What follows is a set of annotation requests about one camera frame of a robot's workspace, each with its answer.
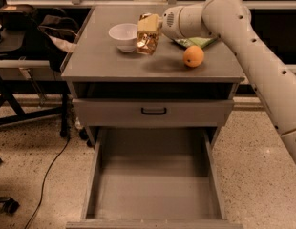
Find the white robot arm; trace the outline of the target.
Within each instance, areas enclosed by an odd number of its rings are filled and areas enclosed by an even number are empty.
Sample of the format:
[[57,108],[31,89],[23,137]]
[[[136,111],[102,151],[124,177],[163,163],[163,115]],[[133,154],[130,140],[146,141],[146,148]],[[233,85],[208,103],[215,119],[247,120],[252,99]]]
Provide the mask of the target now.
[[259,38],[242,0],[205,0],[163,15],[144,13],[137,22],[137,51],[151,54],[152,40],[219,37],[235,54],[272,124],[296,164],[296,75]]

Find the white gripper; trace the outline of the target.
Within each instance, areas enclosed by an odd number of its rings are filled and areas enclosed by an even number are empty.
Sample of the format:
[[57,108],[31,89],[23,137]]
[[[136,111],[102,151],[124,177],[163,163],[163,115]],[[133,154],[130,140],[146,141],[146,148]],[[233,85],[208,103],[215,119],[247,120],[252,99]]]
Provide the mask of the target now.
[[180,15],[184,6],[176,6],[167,9],[162,18],[157,14],[142,14],[137,22],[139,32],[156,32],[161,28],[162,33],[170,39],[181,39],[185,35],[180,26]]

